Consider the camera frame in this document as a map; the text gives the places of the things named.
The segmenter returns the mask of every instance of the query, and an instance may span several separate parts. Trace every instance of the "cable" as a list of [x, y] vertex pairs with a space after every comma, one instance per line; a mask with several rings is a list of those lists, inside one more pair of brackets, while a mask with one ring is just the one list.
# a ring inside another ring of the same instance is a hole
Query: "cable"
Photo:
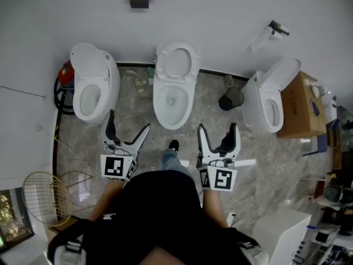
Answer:
[[9, 88], [9, 87], [6, 87], [6, 86], [0, 86], [2, 88], [5, 88], [5, 89], [8, 89], [10, 91], [17, 91], [17, 92], [20, 92], [20, 93], [25, 93], [25, 94], [29, 94], [29, 95], [33, 95], [33, 96], [38, 96], [38, 97], [41, 97], [41, 98], [45, 98], [45, 96], [43, 95], [39, 95], [39, 94], [35, 94], [35, 93], [30, 93], [30, 92], [26, 92], [26, 91], [19, 91], [17, 89], [13, 89], [13, 88]]
[[58, 98], [59, 93], [63, 93], [65, 96], [66, 94], [64, 91], [74, 91], [74, 89], [63, 89], [60, 84], [59, 84], [59, 77], [56, 78], [55, 84], [54, 84], [54, 104], [56, 109], [61, 111], [65, 115], [75, 115], [74, 111], [65, 111], [65, 110], [73, 110], [73, 105], [65, 105], [63, 102], [61, 102]]
[[235, 218], [237, 218], [237, 219], [236, 219], [234, 222], [232, 222], [232, 224], [231, 224], [230, 227], [234, 226], [234, 224], [239, 221], [239, 217], [238, 217], [236, 214], [233, 214], [233, 217], [235, 217]]

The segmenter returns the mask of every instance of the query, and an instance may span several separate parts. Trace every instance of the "black hose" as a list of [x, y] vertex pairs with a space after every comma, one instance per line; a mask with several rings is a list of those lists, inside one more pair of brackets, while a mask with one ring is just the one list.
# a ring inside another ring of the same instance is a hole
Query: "black hose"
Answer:
[[56, 109], [58, 109], [64, 115], [75, 115], [74, 111], [72, 111], [72, 112], [65, 111], [65, 110], [73, 110], [73, 106], [64, 104], [65, 94], [61, 97], [61, 100], [59, 100], [58, 94], [63, 92], [63, 89], [60, 86], [58, 88], [58, 84], [59, 84], [59, 78], [57, 77], [55, 80], [55, 84], [54, 84], [54, 104], [55, 104]]

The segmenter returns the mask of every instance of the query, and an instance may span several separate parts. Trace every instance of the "wire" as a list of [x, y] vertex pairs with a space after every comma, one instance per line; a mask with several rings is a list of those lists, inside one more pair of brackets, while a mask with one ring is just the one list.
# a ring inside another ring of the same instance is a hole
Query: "wire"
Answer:
[[82, 209], [74, 210], [73, 212], [79, 212], [79, 211], [86, 210], [86, 209], [93, 208], [93, 207], [95, 207], [95, 205], [91, 205], [91, 206], [87, 206], [87, 207], [82, 208]]
[[[74, 90], [70, 90], [70, 89], [62, 89], [60, 84], [59, 84], [59, 77], [56, 78], [55, 80], [55, 84], [54, 84], [54, 103], [55, 103], [55, 107], [61, 111], [62, 114], [65, 115], [75, 115], [73, 110], [73, 105], [65, 105], [64, 104], [64, 100], [65, 96], [66, 96], [66, 92], [69, 91], [73, 94]], [[58, 95], [62, 93], [64, 98], [59, 99]]]
[[98, 172], [95, 168], [93, 168], [90, 164], [88, 164], [84, 159], [82, 159], [81, 157], [79, 157], [70, 147], [68, 147], [66, 144], [63, 144], [60, 140], [56, 139], [55, 137], [52, 137], [51, 135], [49, 135], [49, 133], [47, 132], [46, 129], [44, 129], [42, 126], [37, 125], [36, 127], [37, 131], [43, 130], [45, 131], [45, 135], [50, 137], [51, 139], [54, 138], [54, 140], [56, 140], [59, 144], [61, 144], [62, 146], [66, 147], [67, 149], [69, 149], [77, 158], [79, 158], [83, 163], [85, 163], [90, 169], [92, 169], [94, 172], [96, 172], [101, 178], [101, 174], [100, 172]]
[[233, 214], [233, 217], [234, 217], [234, 219], [236, 219], [236, 220], [235, 220], [234, 222], [232, 222], [232, 224], [231, 224], [230, 227], [234, 226], [234, 224], [239, 221], [239, 217], [238, 217], [236, 214]]
[[74, 87], [63, 87], [63, 86], [60, 86], [60, 88], [68, 91], [75, 89]]
[[10, 91], [17, 91], [17, 92], [24, 93], [24, 94], [29, 94], [29, 95], [33, 95], [33, 96], [38, 96], [38, 97], [41, 97], [41, 98], [45, 98], [45, 96], [39, 95], [39, 94], [35, 94], [35, 93], [30, 93], [30, 92], [26, 92], [26, 91], [19, 91], [19, 90], [17, 90], [17, 89], [9, 88], [9, 87], [6, 87], [6, 86], [0, 86], [0, 87], [5, 88], [5, 89], [8, 89], [8, 90], [10, 90]]
[[69, 149], [77, 158], [79, 158], [83, 163], [85, 163], [89, 168], [91, 168], [94, 172], [96, 172], [98, 175], [101, 176], [100, 172], [98, 172], [95, 168], [91, 167], [84, 159], [82, 159], [81, 157], [79, 157], [70, 147], [68, 147], [67, 145], [63, 144], [62, 142], [60, 142], [59, 140], [57, 140], [54, 137], [54, 140], [56, 140], [59, 144], [61, 144], [62, 146], [66, 147], [67, 149]]

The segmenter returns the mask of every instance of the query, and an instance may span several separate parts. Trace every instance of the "toilet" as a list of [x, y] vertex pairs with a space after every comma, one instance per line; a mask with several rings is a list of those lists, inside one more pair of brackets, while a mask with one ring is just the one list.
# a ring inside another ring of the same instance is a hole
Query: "toilet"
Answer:
[[76, 44], [70, 52], [75, 70], [73, 110], [81, 120], [99, 125], [115, 110], [120, 75], [113, 57], [91, 44]]
[[281, 91], [301, 68], [297, 59], [283, 58], [268, 72], [256, 72], [242, 89], [242, 110], [245, 125], [256, 133], [276, 133], [283, 126]]
[[182, 127], [190, 116], [200, 62], [199, 51], [188, 41], [157, 48], [153, 108], [161, 126], [168, 130]]

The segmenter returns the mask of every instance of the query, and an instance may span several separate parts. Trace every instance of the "black shirt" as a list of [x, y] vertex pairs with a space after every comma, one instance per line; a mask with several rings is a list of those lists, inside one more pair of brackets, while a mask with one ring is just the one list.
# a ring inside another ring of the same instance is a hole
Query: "black shirt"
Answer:
[[209, 218], [194, 181], [178, 171], [133, 178], [83, 235], [87, 264], [139, 264], [159, 246], [185, 264], [248, 265], [238, 245], [248, 241], [256, 243]]

